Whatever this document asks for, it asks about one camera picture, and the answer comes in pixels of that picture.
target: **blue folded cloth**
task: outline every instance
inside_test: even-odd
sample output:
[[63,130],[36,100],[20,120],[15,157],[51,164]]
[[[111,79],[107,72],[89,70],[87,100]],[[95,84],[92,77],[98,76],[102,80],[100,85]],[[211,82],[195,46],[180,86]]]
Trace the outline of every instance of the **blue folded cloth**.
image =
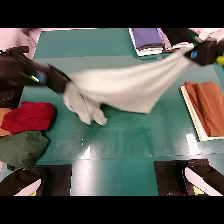
[[156,28],[132,28],[136,48],[163,47],[164,43]]

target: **green cloth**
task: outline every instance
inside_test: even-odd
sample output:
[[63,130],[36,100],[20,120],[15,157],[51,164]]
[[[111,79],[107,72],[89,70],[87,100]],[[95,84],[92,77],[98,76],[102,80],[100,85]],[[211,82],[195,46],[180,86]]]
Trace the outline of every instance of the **green cloth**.
[[34,165],[49,140],[41,131],[27,131],[0,140],[0,161],[10,166],[27,168]]

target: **stretched white fabric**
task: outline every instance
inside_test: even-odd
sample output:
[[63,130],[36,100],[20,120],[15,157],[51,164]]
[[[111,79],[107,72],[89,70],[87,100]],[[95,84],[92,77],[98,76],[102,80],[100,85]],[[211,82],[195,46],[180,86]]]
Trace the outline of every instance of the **stretched white fabric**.
[[184,54],[193,45],[180,49],[166,59],[118,69],[94,69],[70,76],[64,93],[64,103],[77,113],[82,122],[107,122],[100,105],[120,110],[149,113],[170,85],[195,65]]

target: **dark red folded cloth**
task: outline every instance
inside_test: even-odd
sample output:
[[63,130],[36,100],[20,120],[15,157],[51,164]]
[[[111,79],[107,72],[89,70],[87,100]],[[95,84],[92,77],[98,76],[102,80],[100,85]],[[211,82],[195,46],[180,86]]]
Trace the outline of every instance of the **dark red folded cloth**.
[[16,134],[24,131],[48,130],[54,119],[51,103],[22,102],[22,106],[7,113],[1,125],[3,130]]

